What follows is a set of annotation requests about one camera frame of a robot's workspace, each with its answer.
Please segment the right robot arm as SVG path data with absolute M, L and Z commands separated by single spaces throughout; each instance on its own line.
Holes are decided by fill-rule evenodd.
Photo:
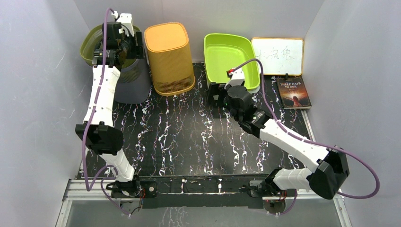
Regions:
M 283 131 L 266 108 L 255 106 L 244 86 L 210 83 L 209 104 L 225 107 L 241 129 L 292 155 L 304 165 L 301 169 L 274 169 L 261 183 L 248 189 L 258 196 L 278 196 L 288 189 L 311 190 L 324 199 L 333 199 L 349 176 L 346 155 L 302 138 L 290 129 Z

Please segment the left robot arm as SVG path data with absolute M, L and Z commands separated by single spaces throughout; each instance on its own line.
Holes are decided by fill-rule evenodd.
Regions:
M 107 22 L 100 27 L 100 37 L 92 46 L 90 64 L 93 84 L 87 113 L 75 132 L 81 139 L 81 158 L 84 179 L 88 179 L 86 152 L 100 156 L 115 176 L 107 189 L 125 196 L 135 197 L 141 184 L 135 169 L 129 163 L 122 147 L 123 132 L 113 124 L 113 102 L 121 69 L 126 60 L 144 55 L 141 32 L 131 22 Z

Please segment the olive green slatted basket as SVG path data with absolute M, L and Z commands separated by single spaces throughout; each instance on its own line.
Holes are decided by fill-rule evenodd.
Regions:
M 103 39 L 102 24 L 94 27 L 86 36 L 80 48 L 80 55 L 84 61 L 92 66 L 95 46 Z

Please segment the orange slatted plastic basket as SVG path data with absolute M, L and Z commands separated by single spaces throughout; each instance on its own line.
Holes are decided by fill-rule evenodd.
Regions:
M 174 96 L 194 87 L 190 41 L 182 23 L 168 22 L 144 32 L 148 62 L 155 91 Z

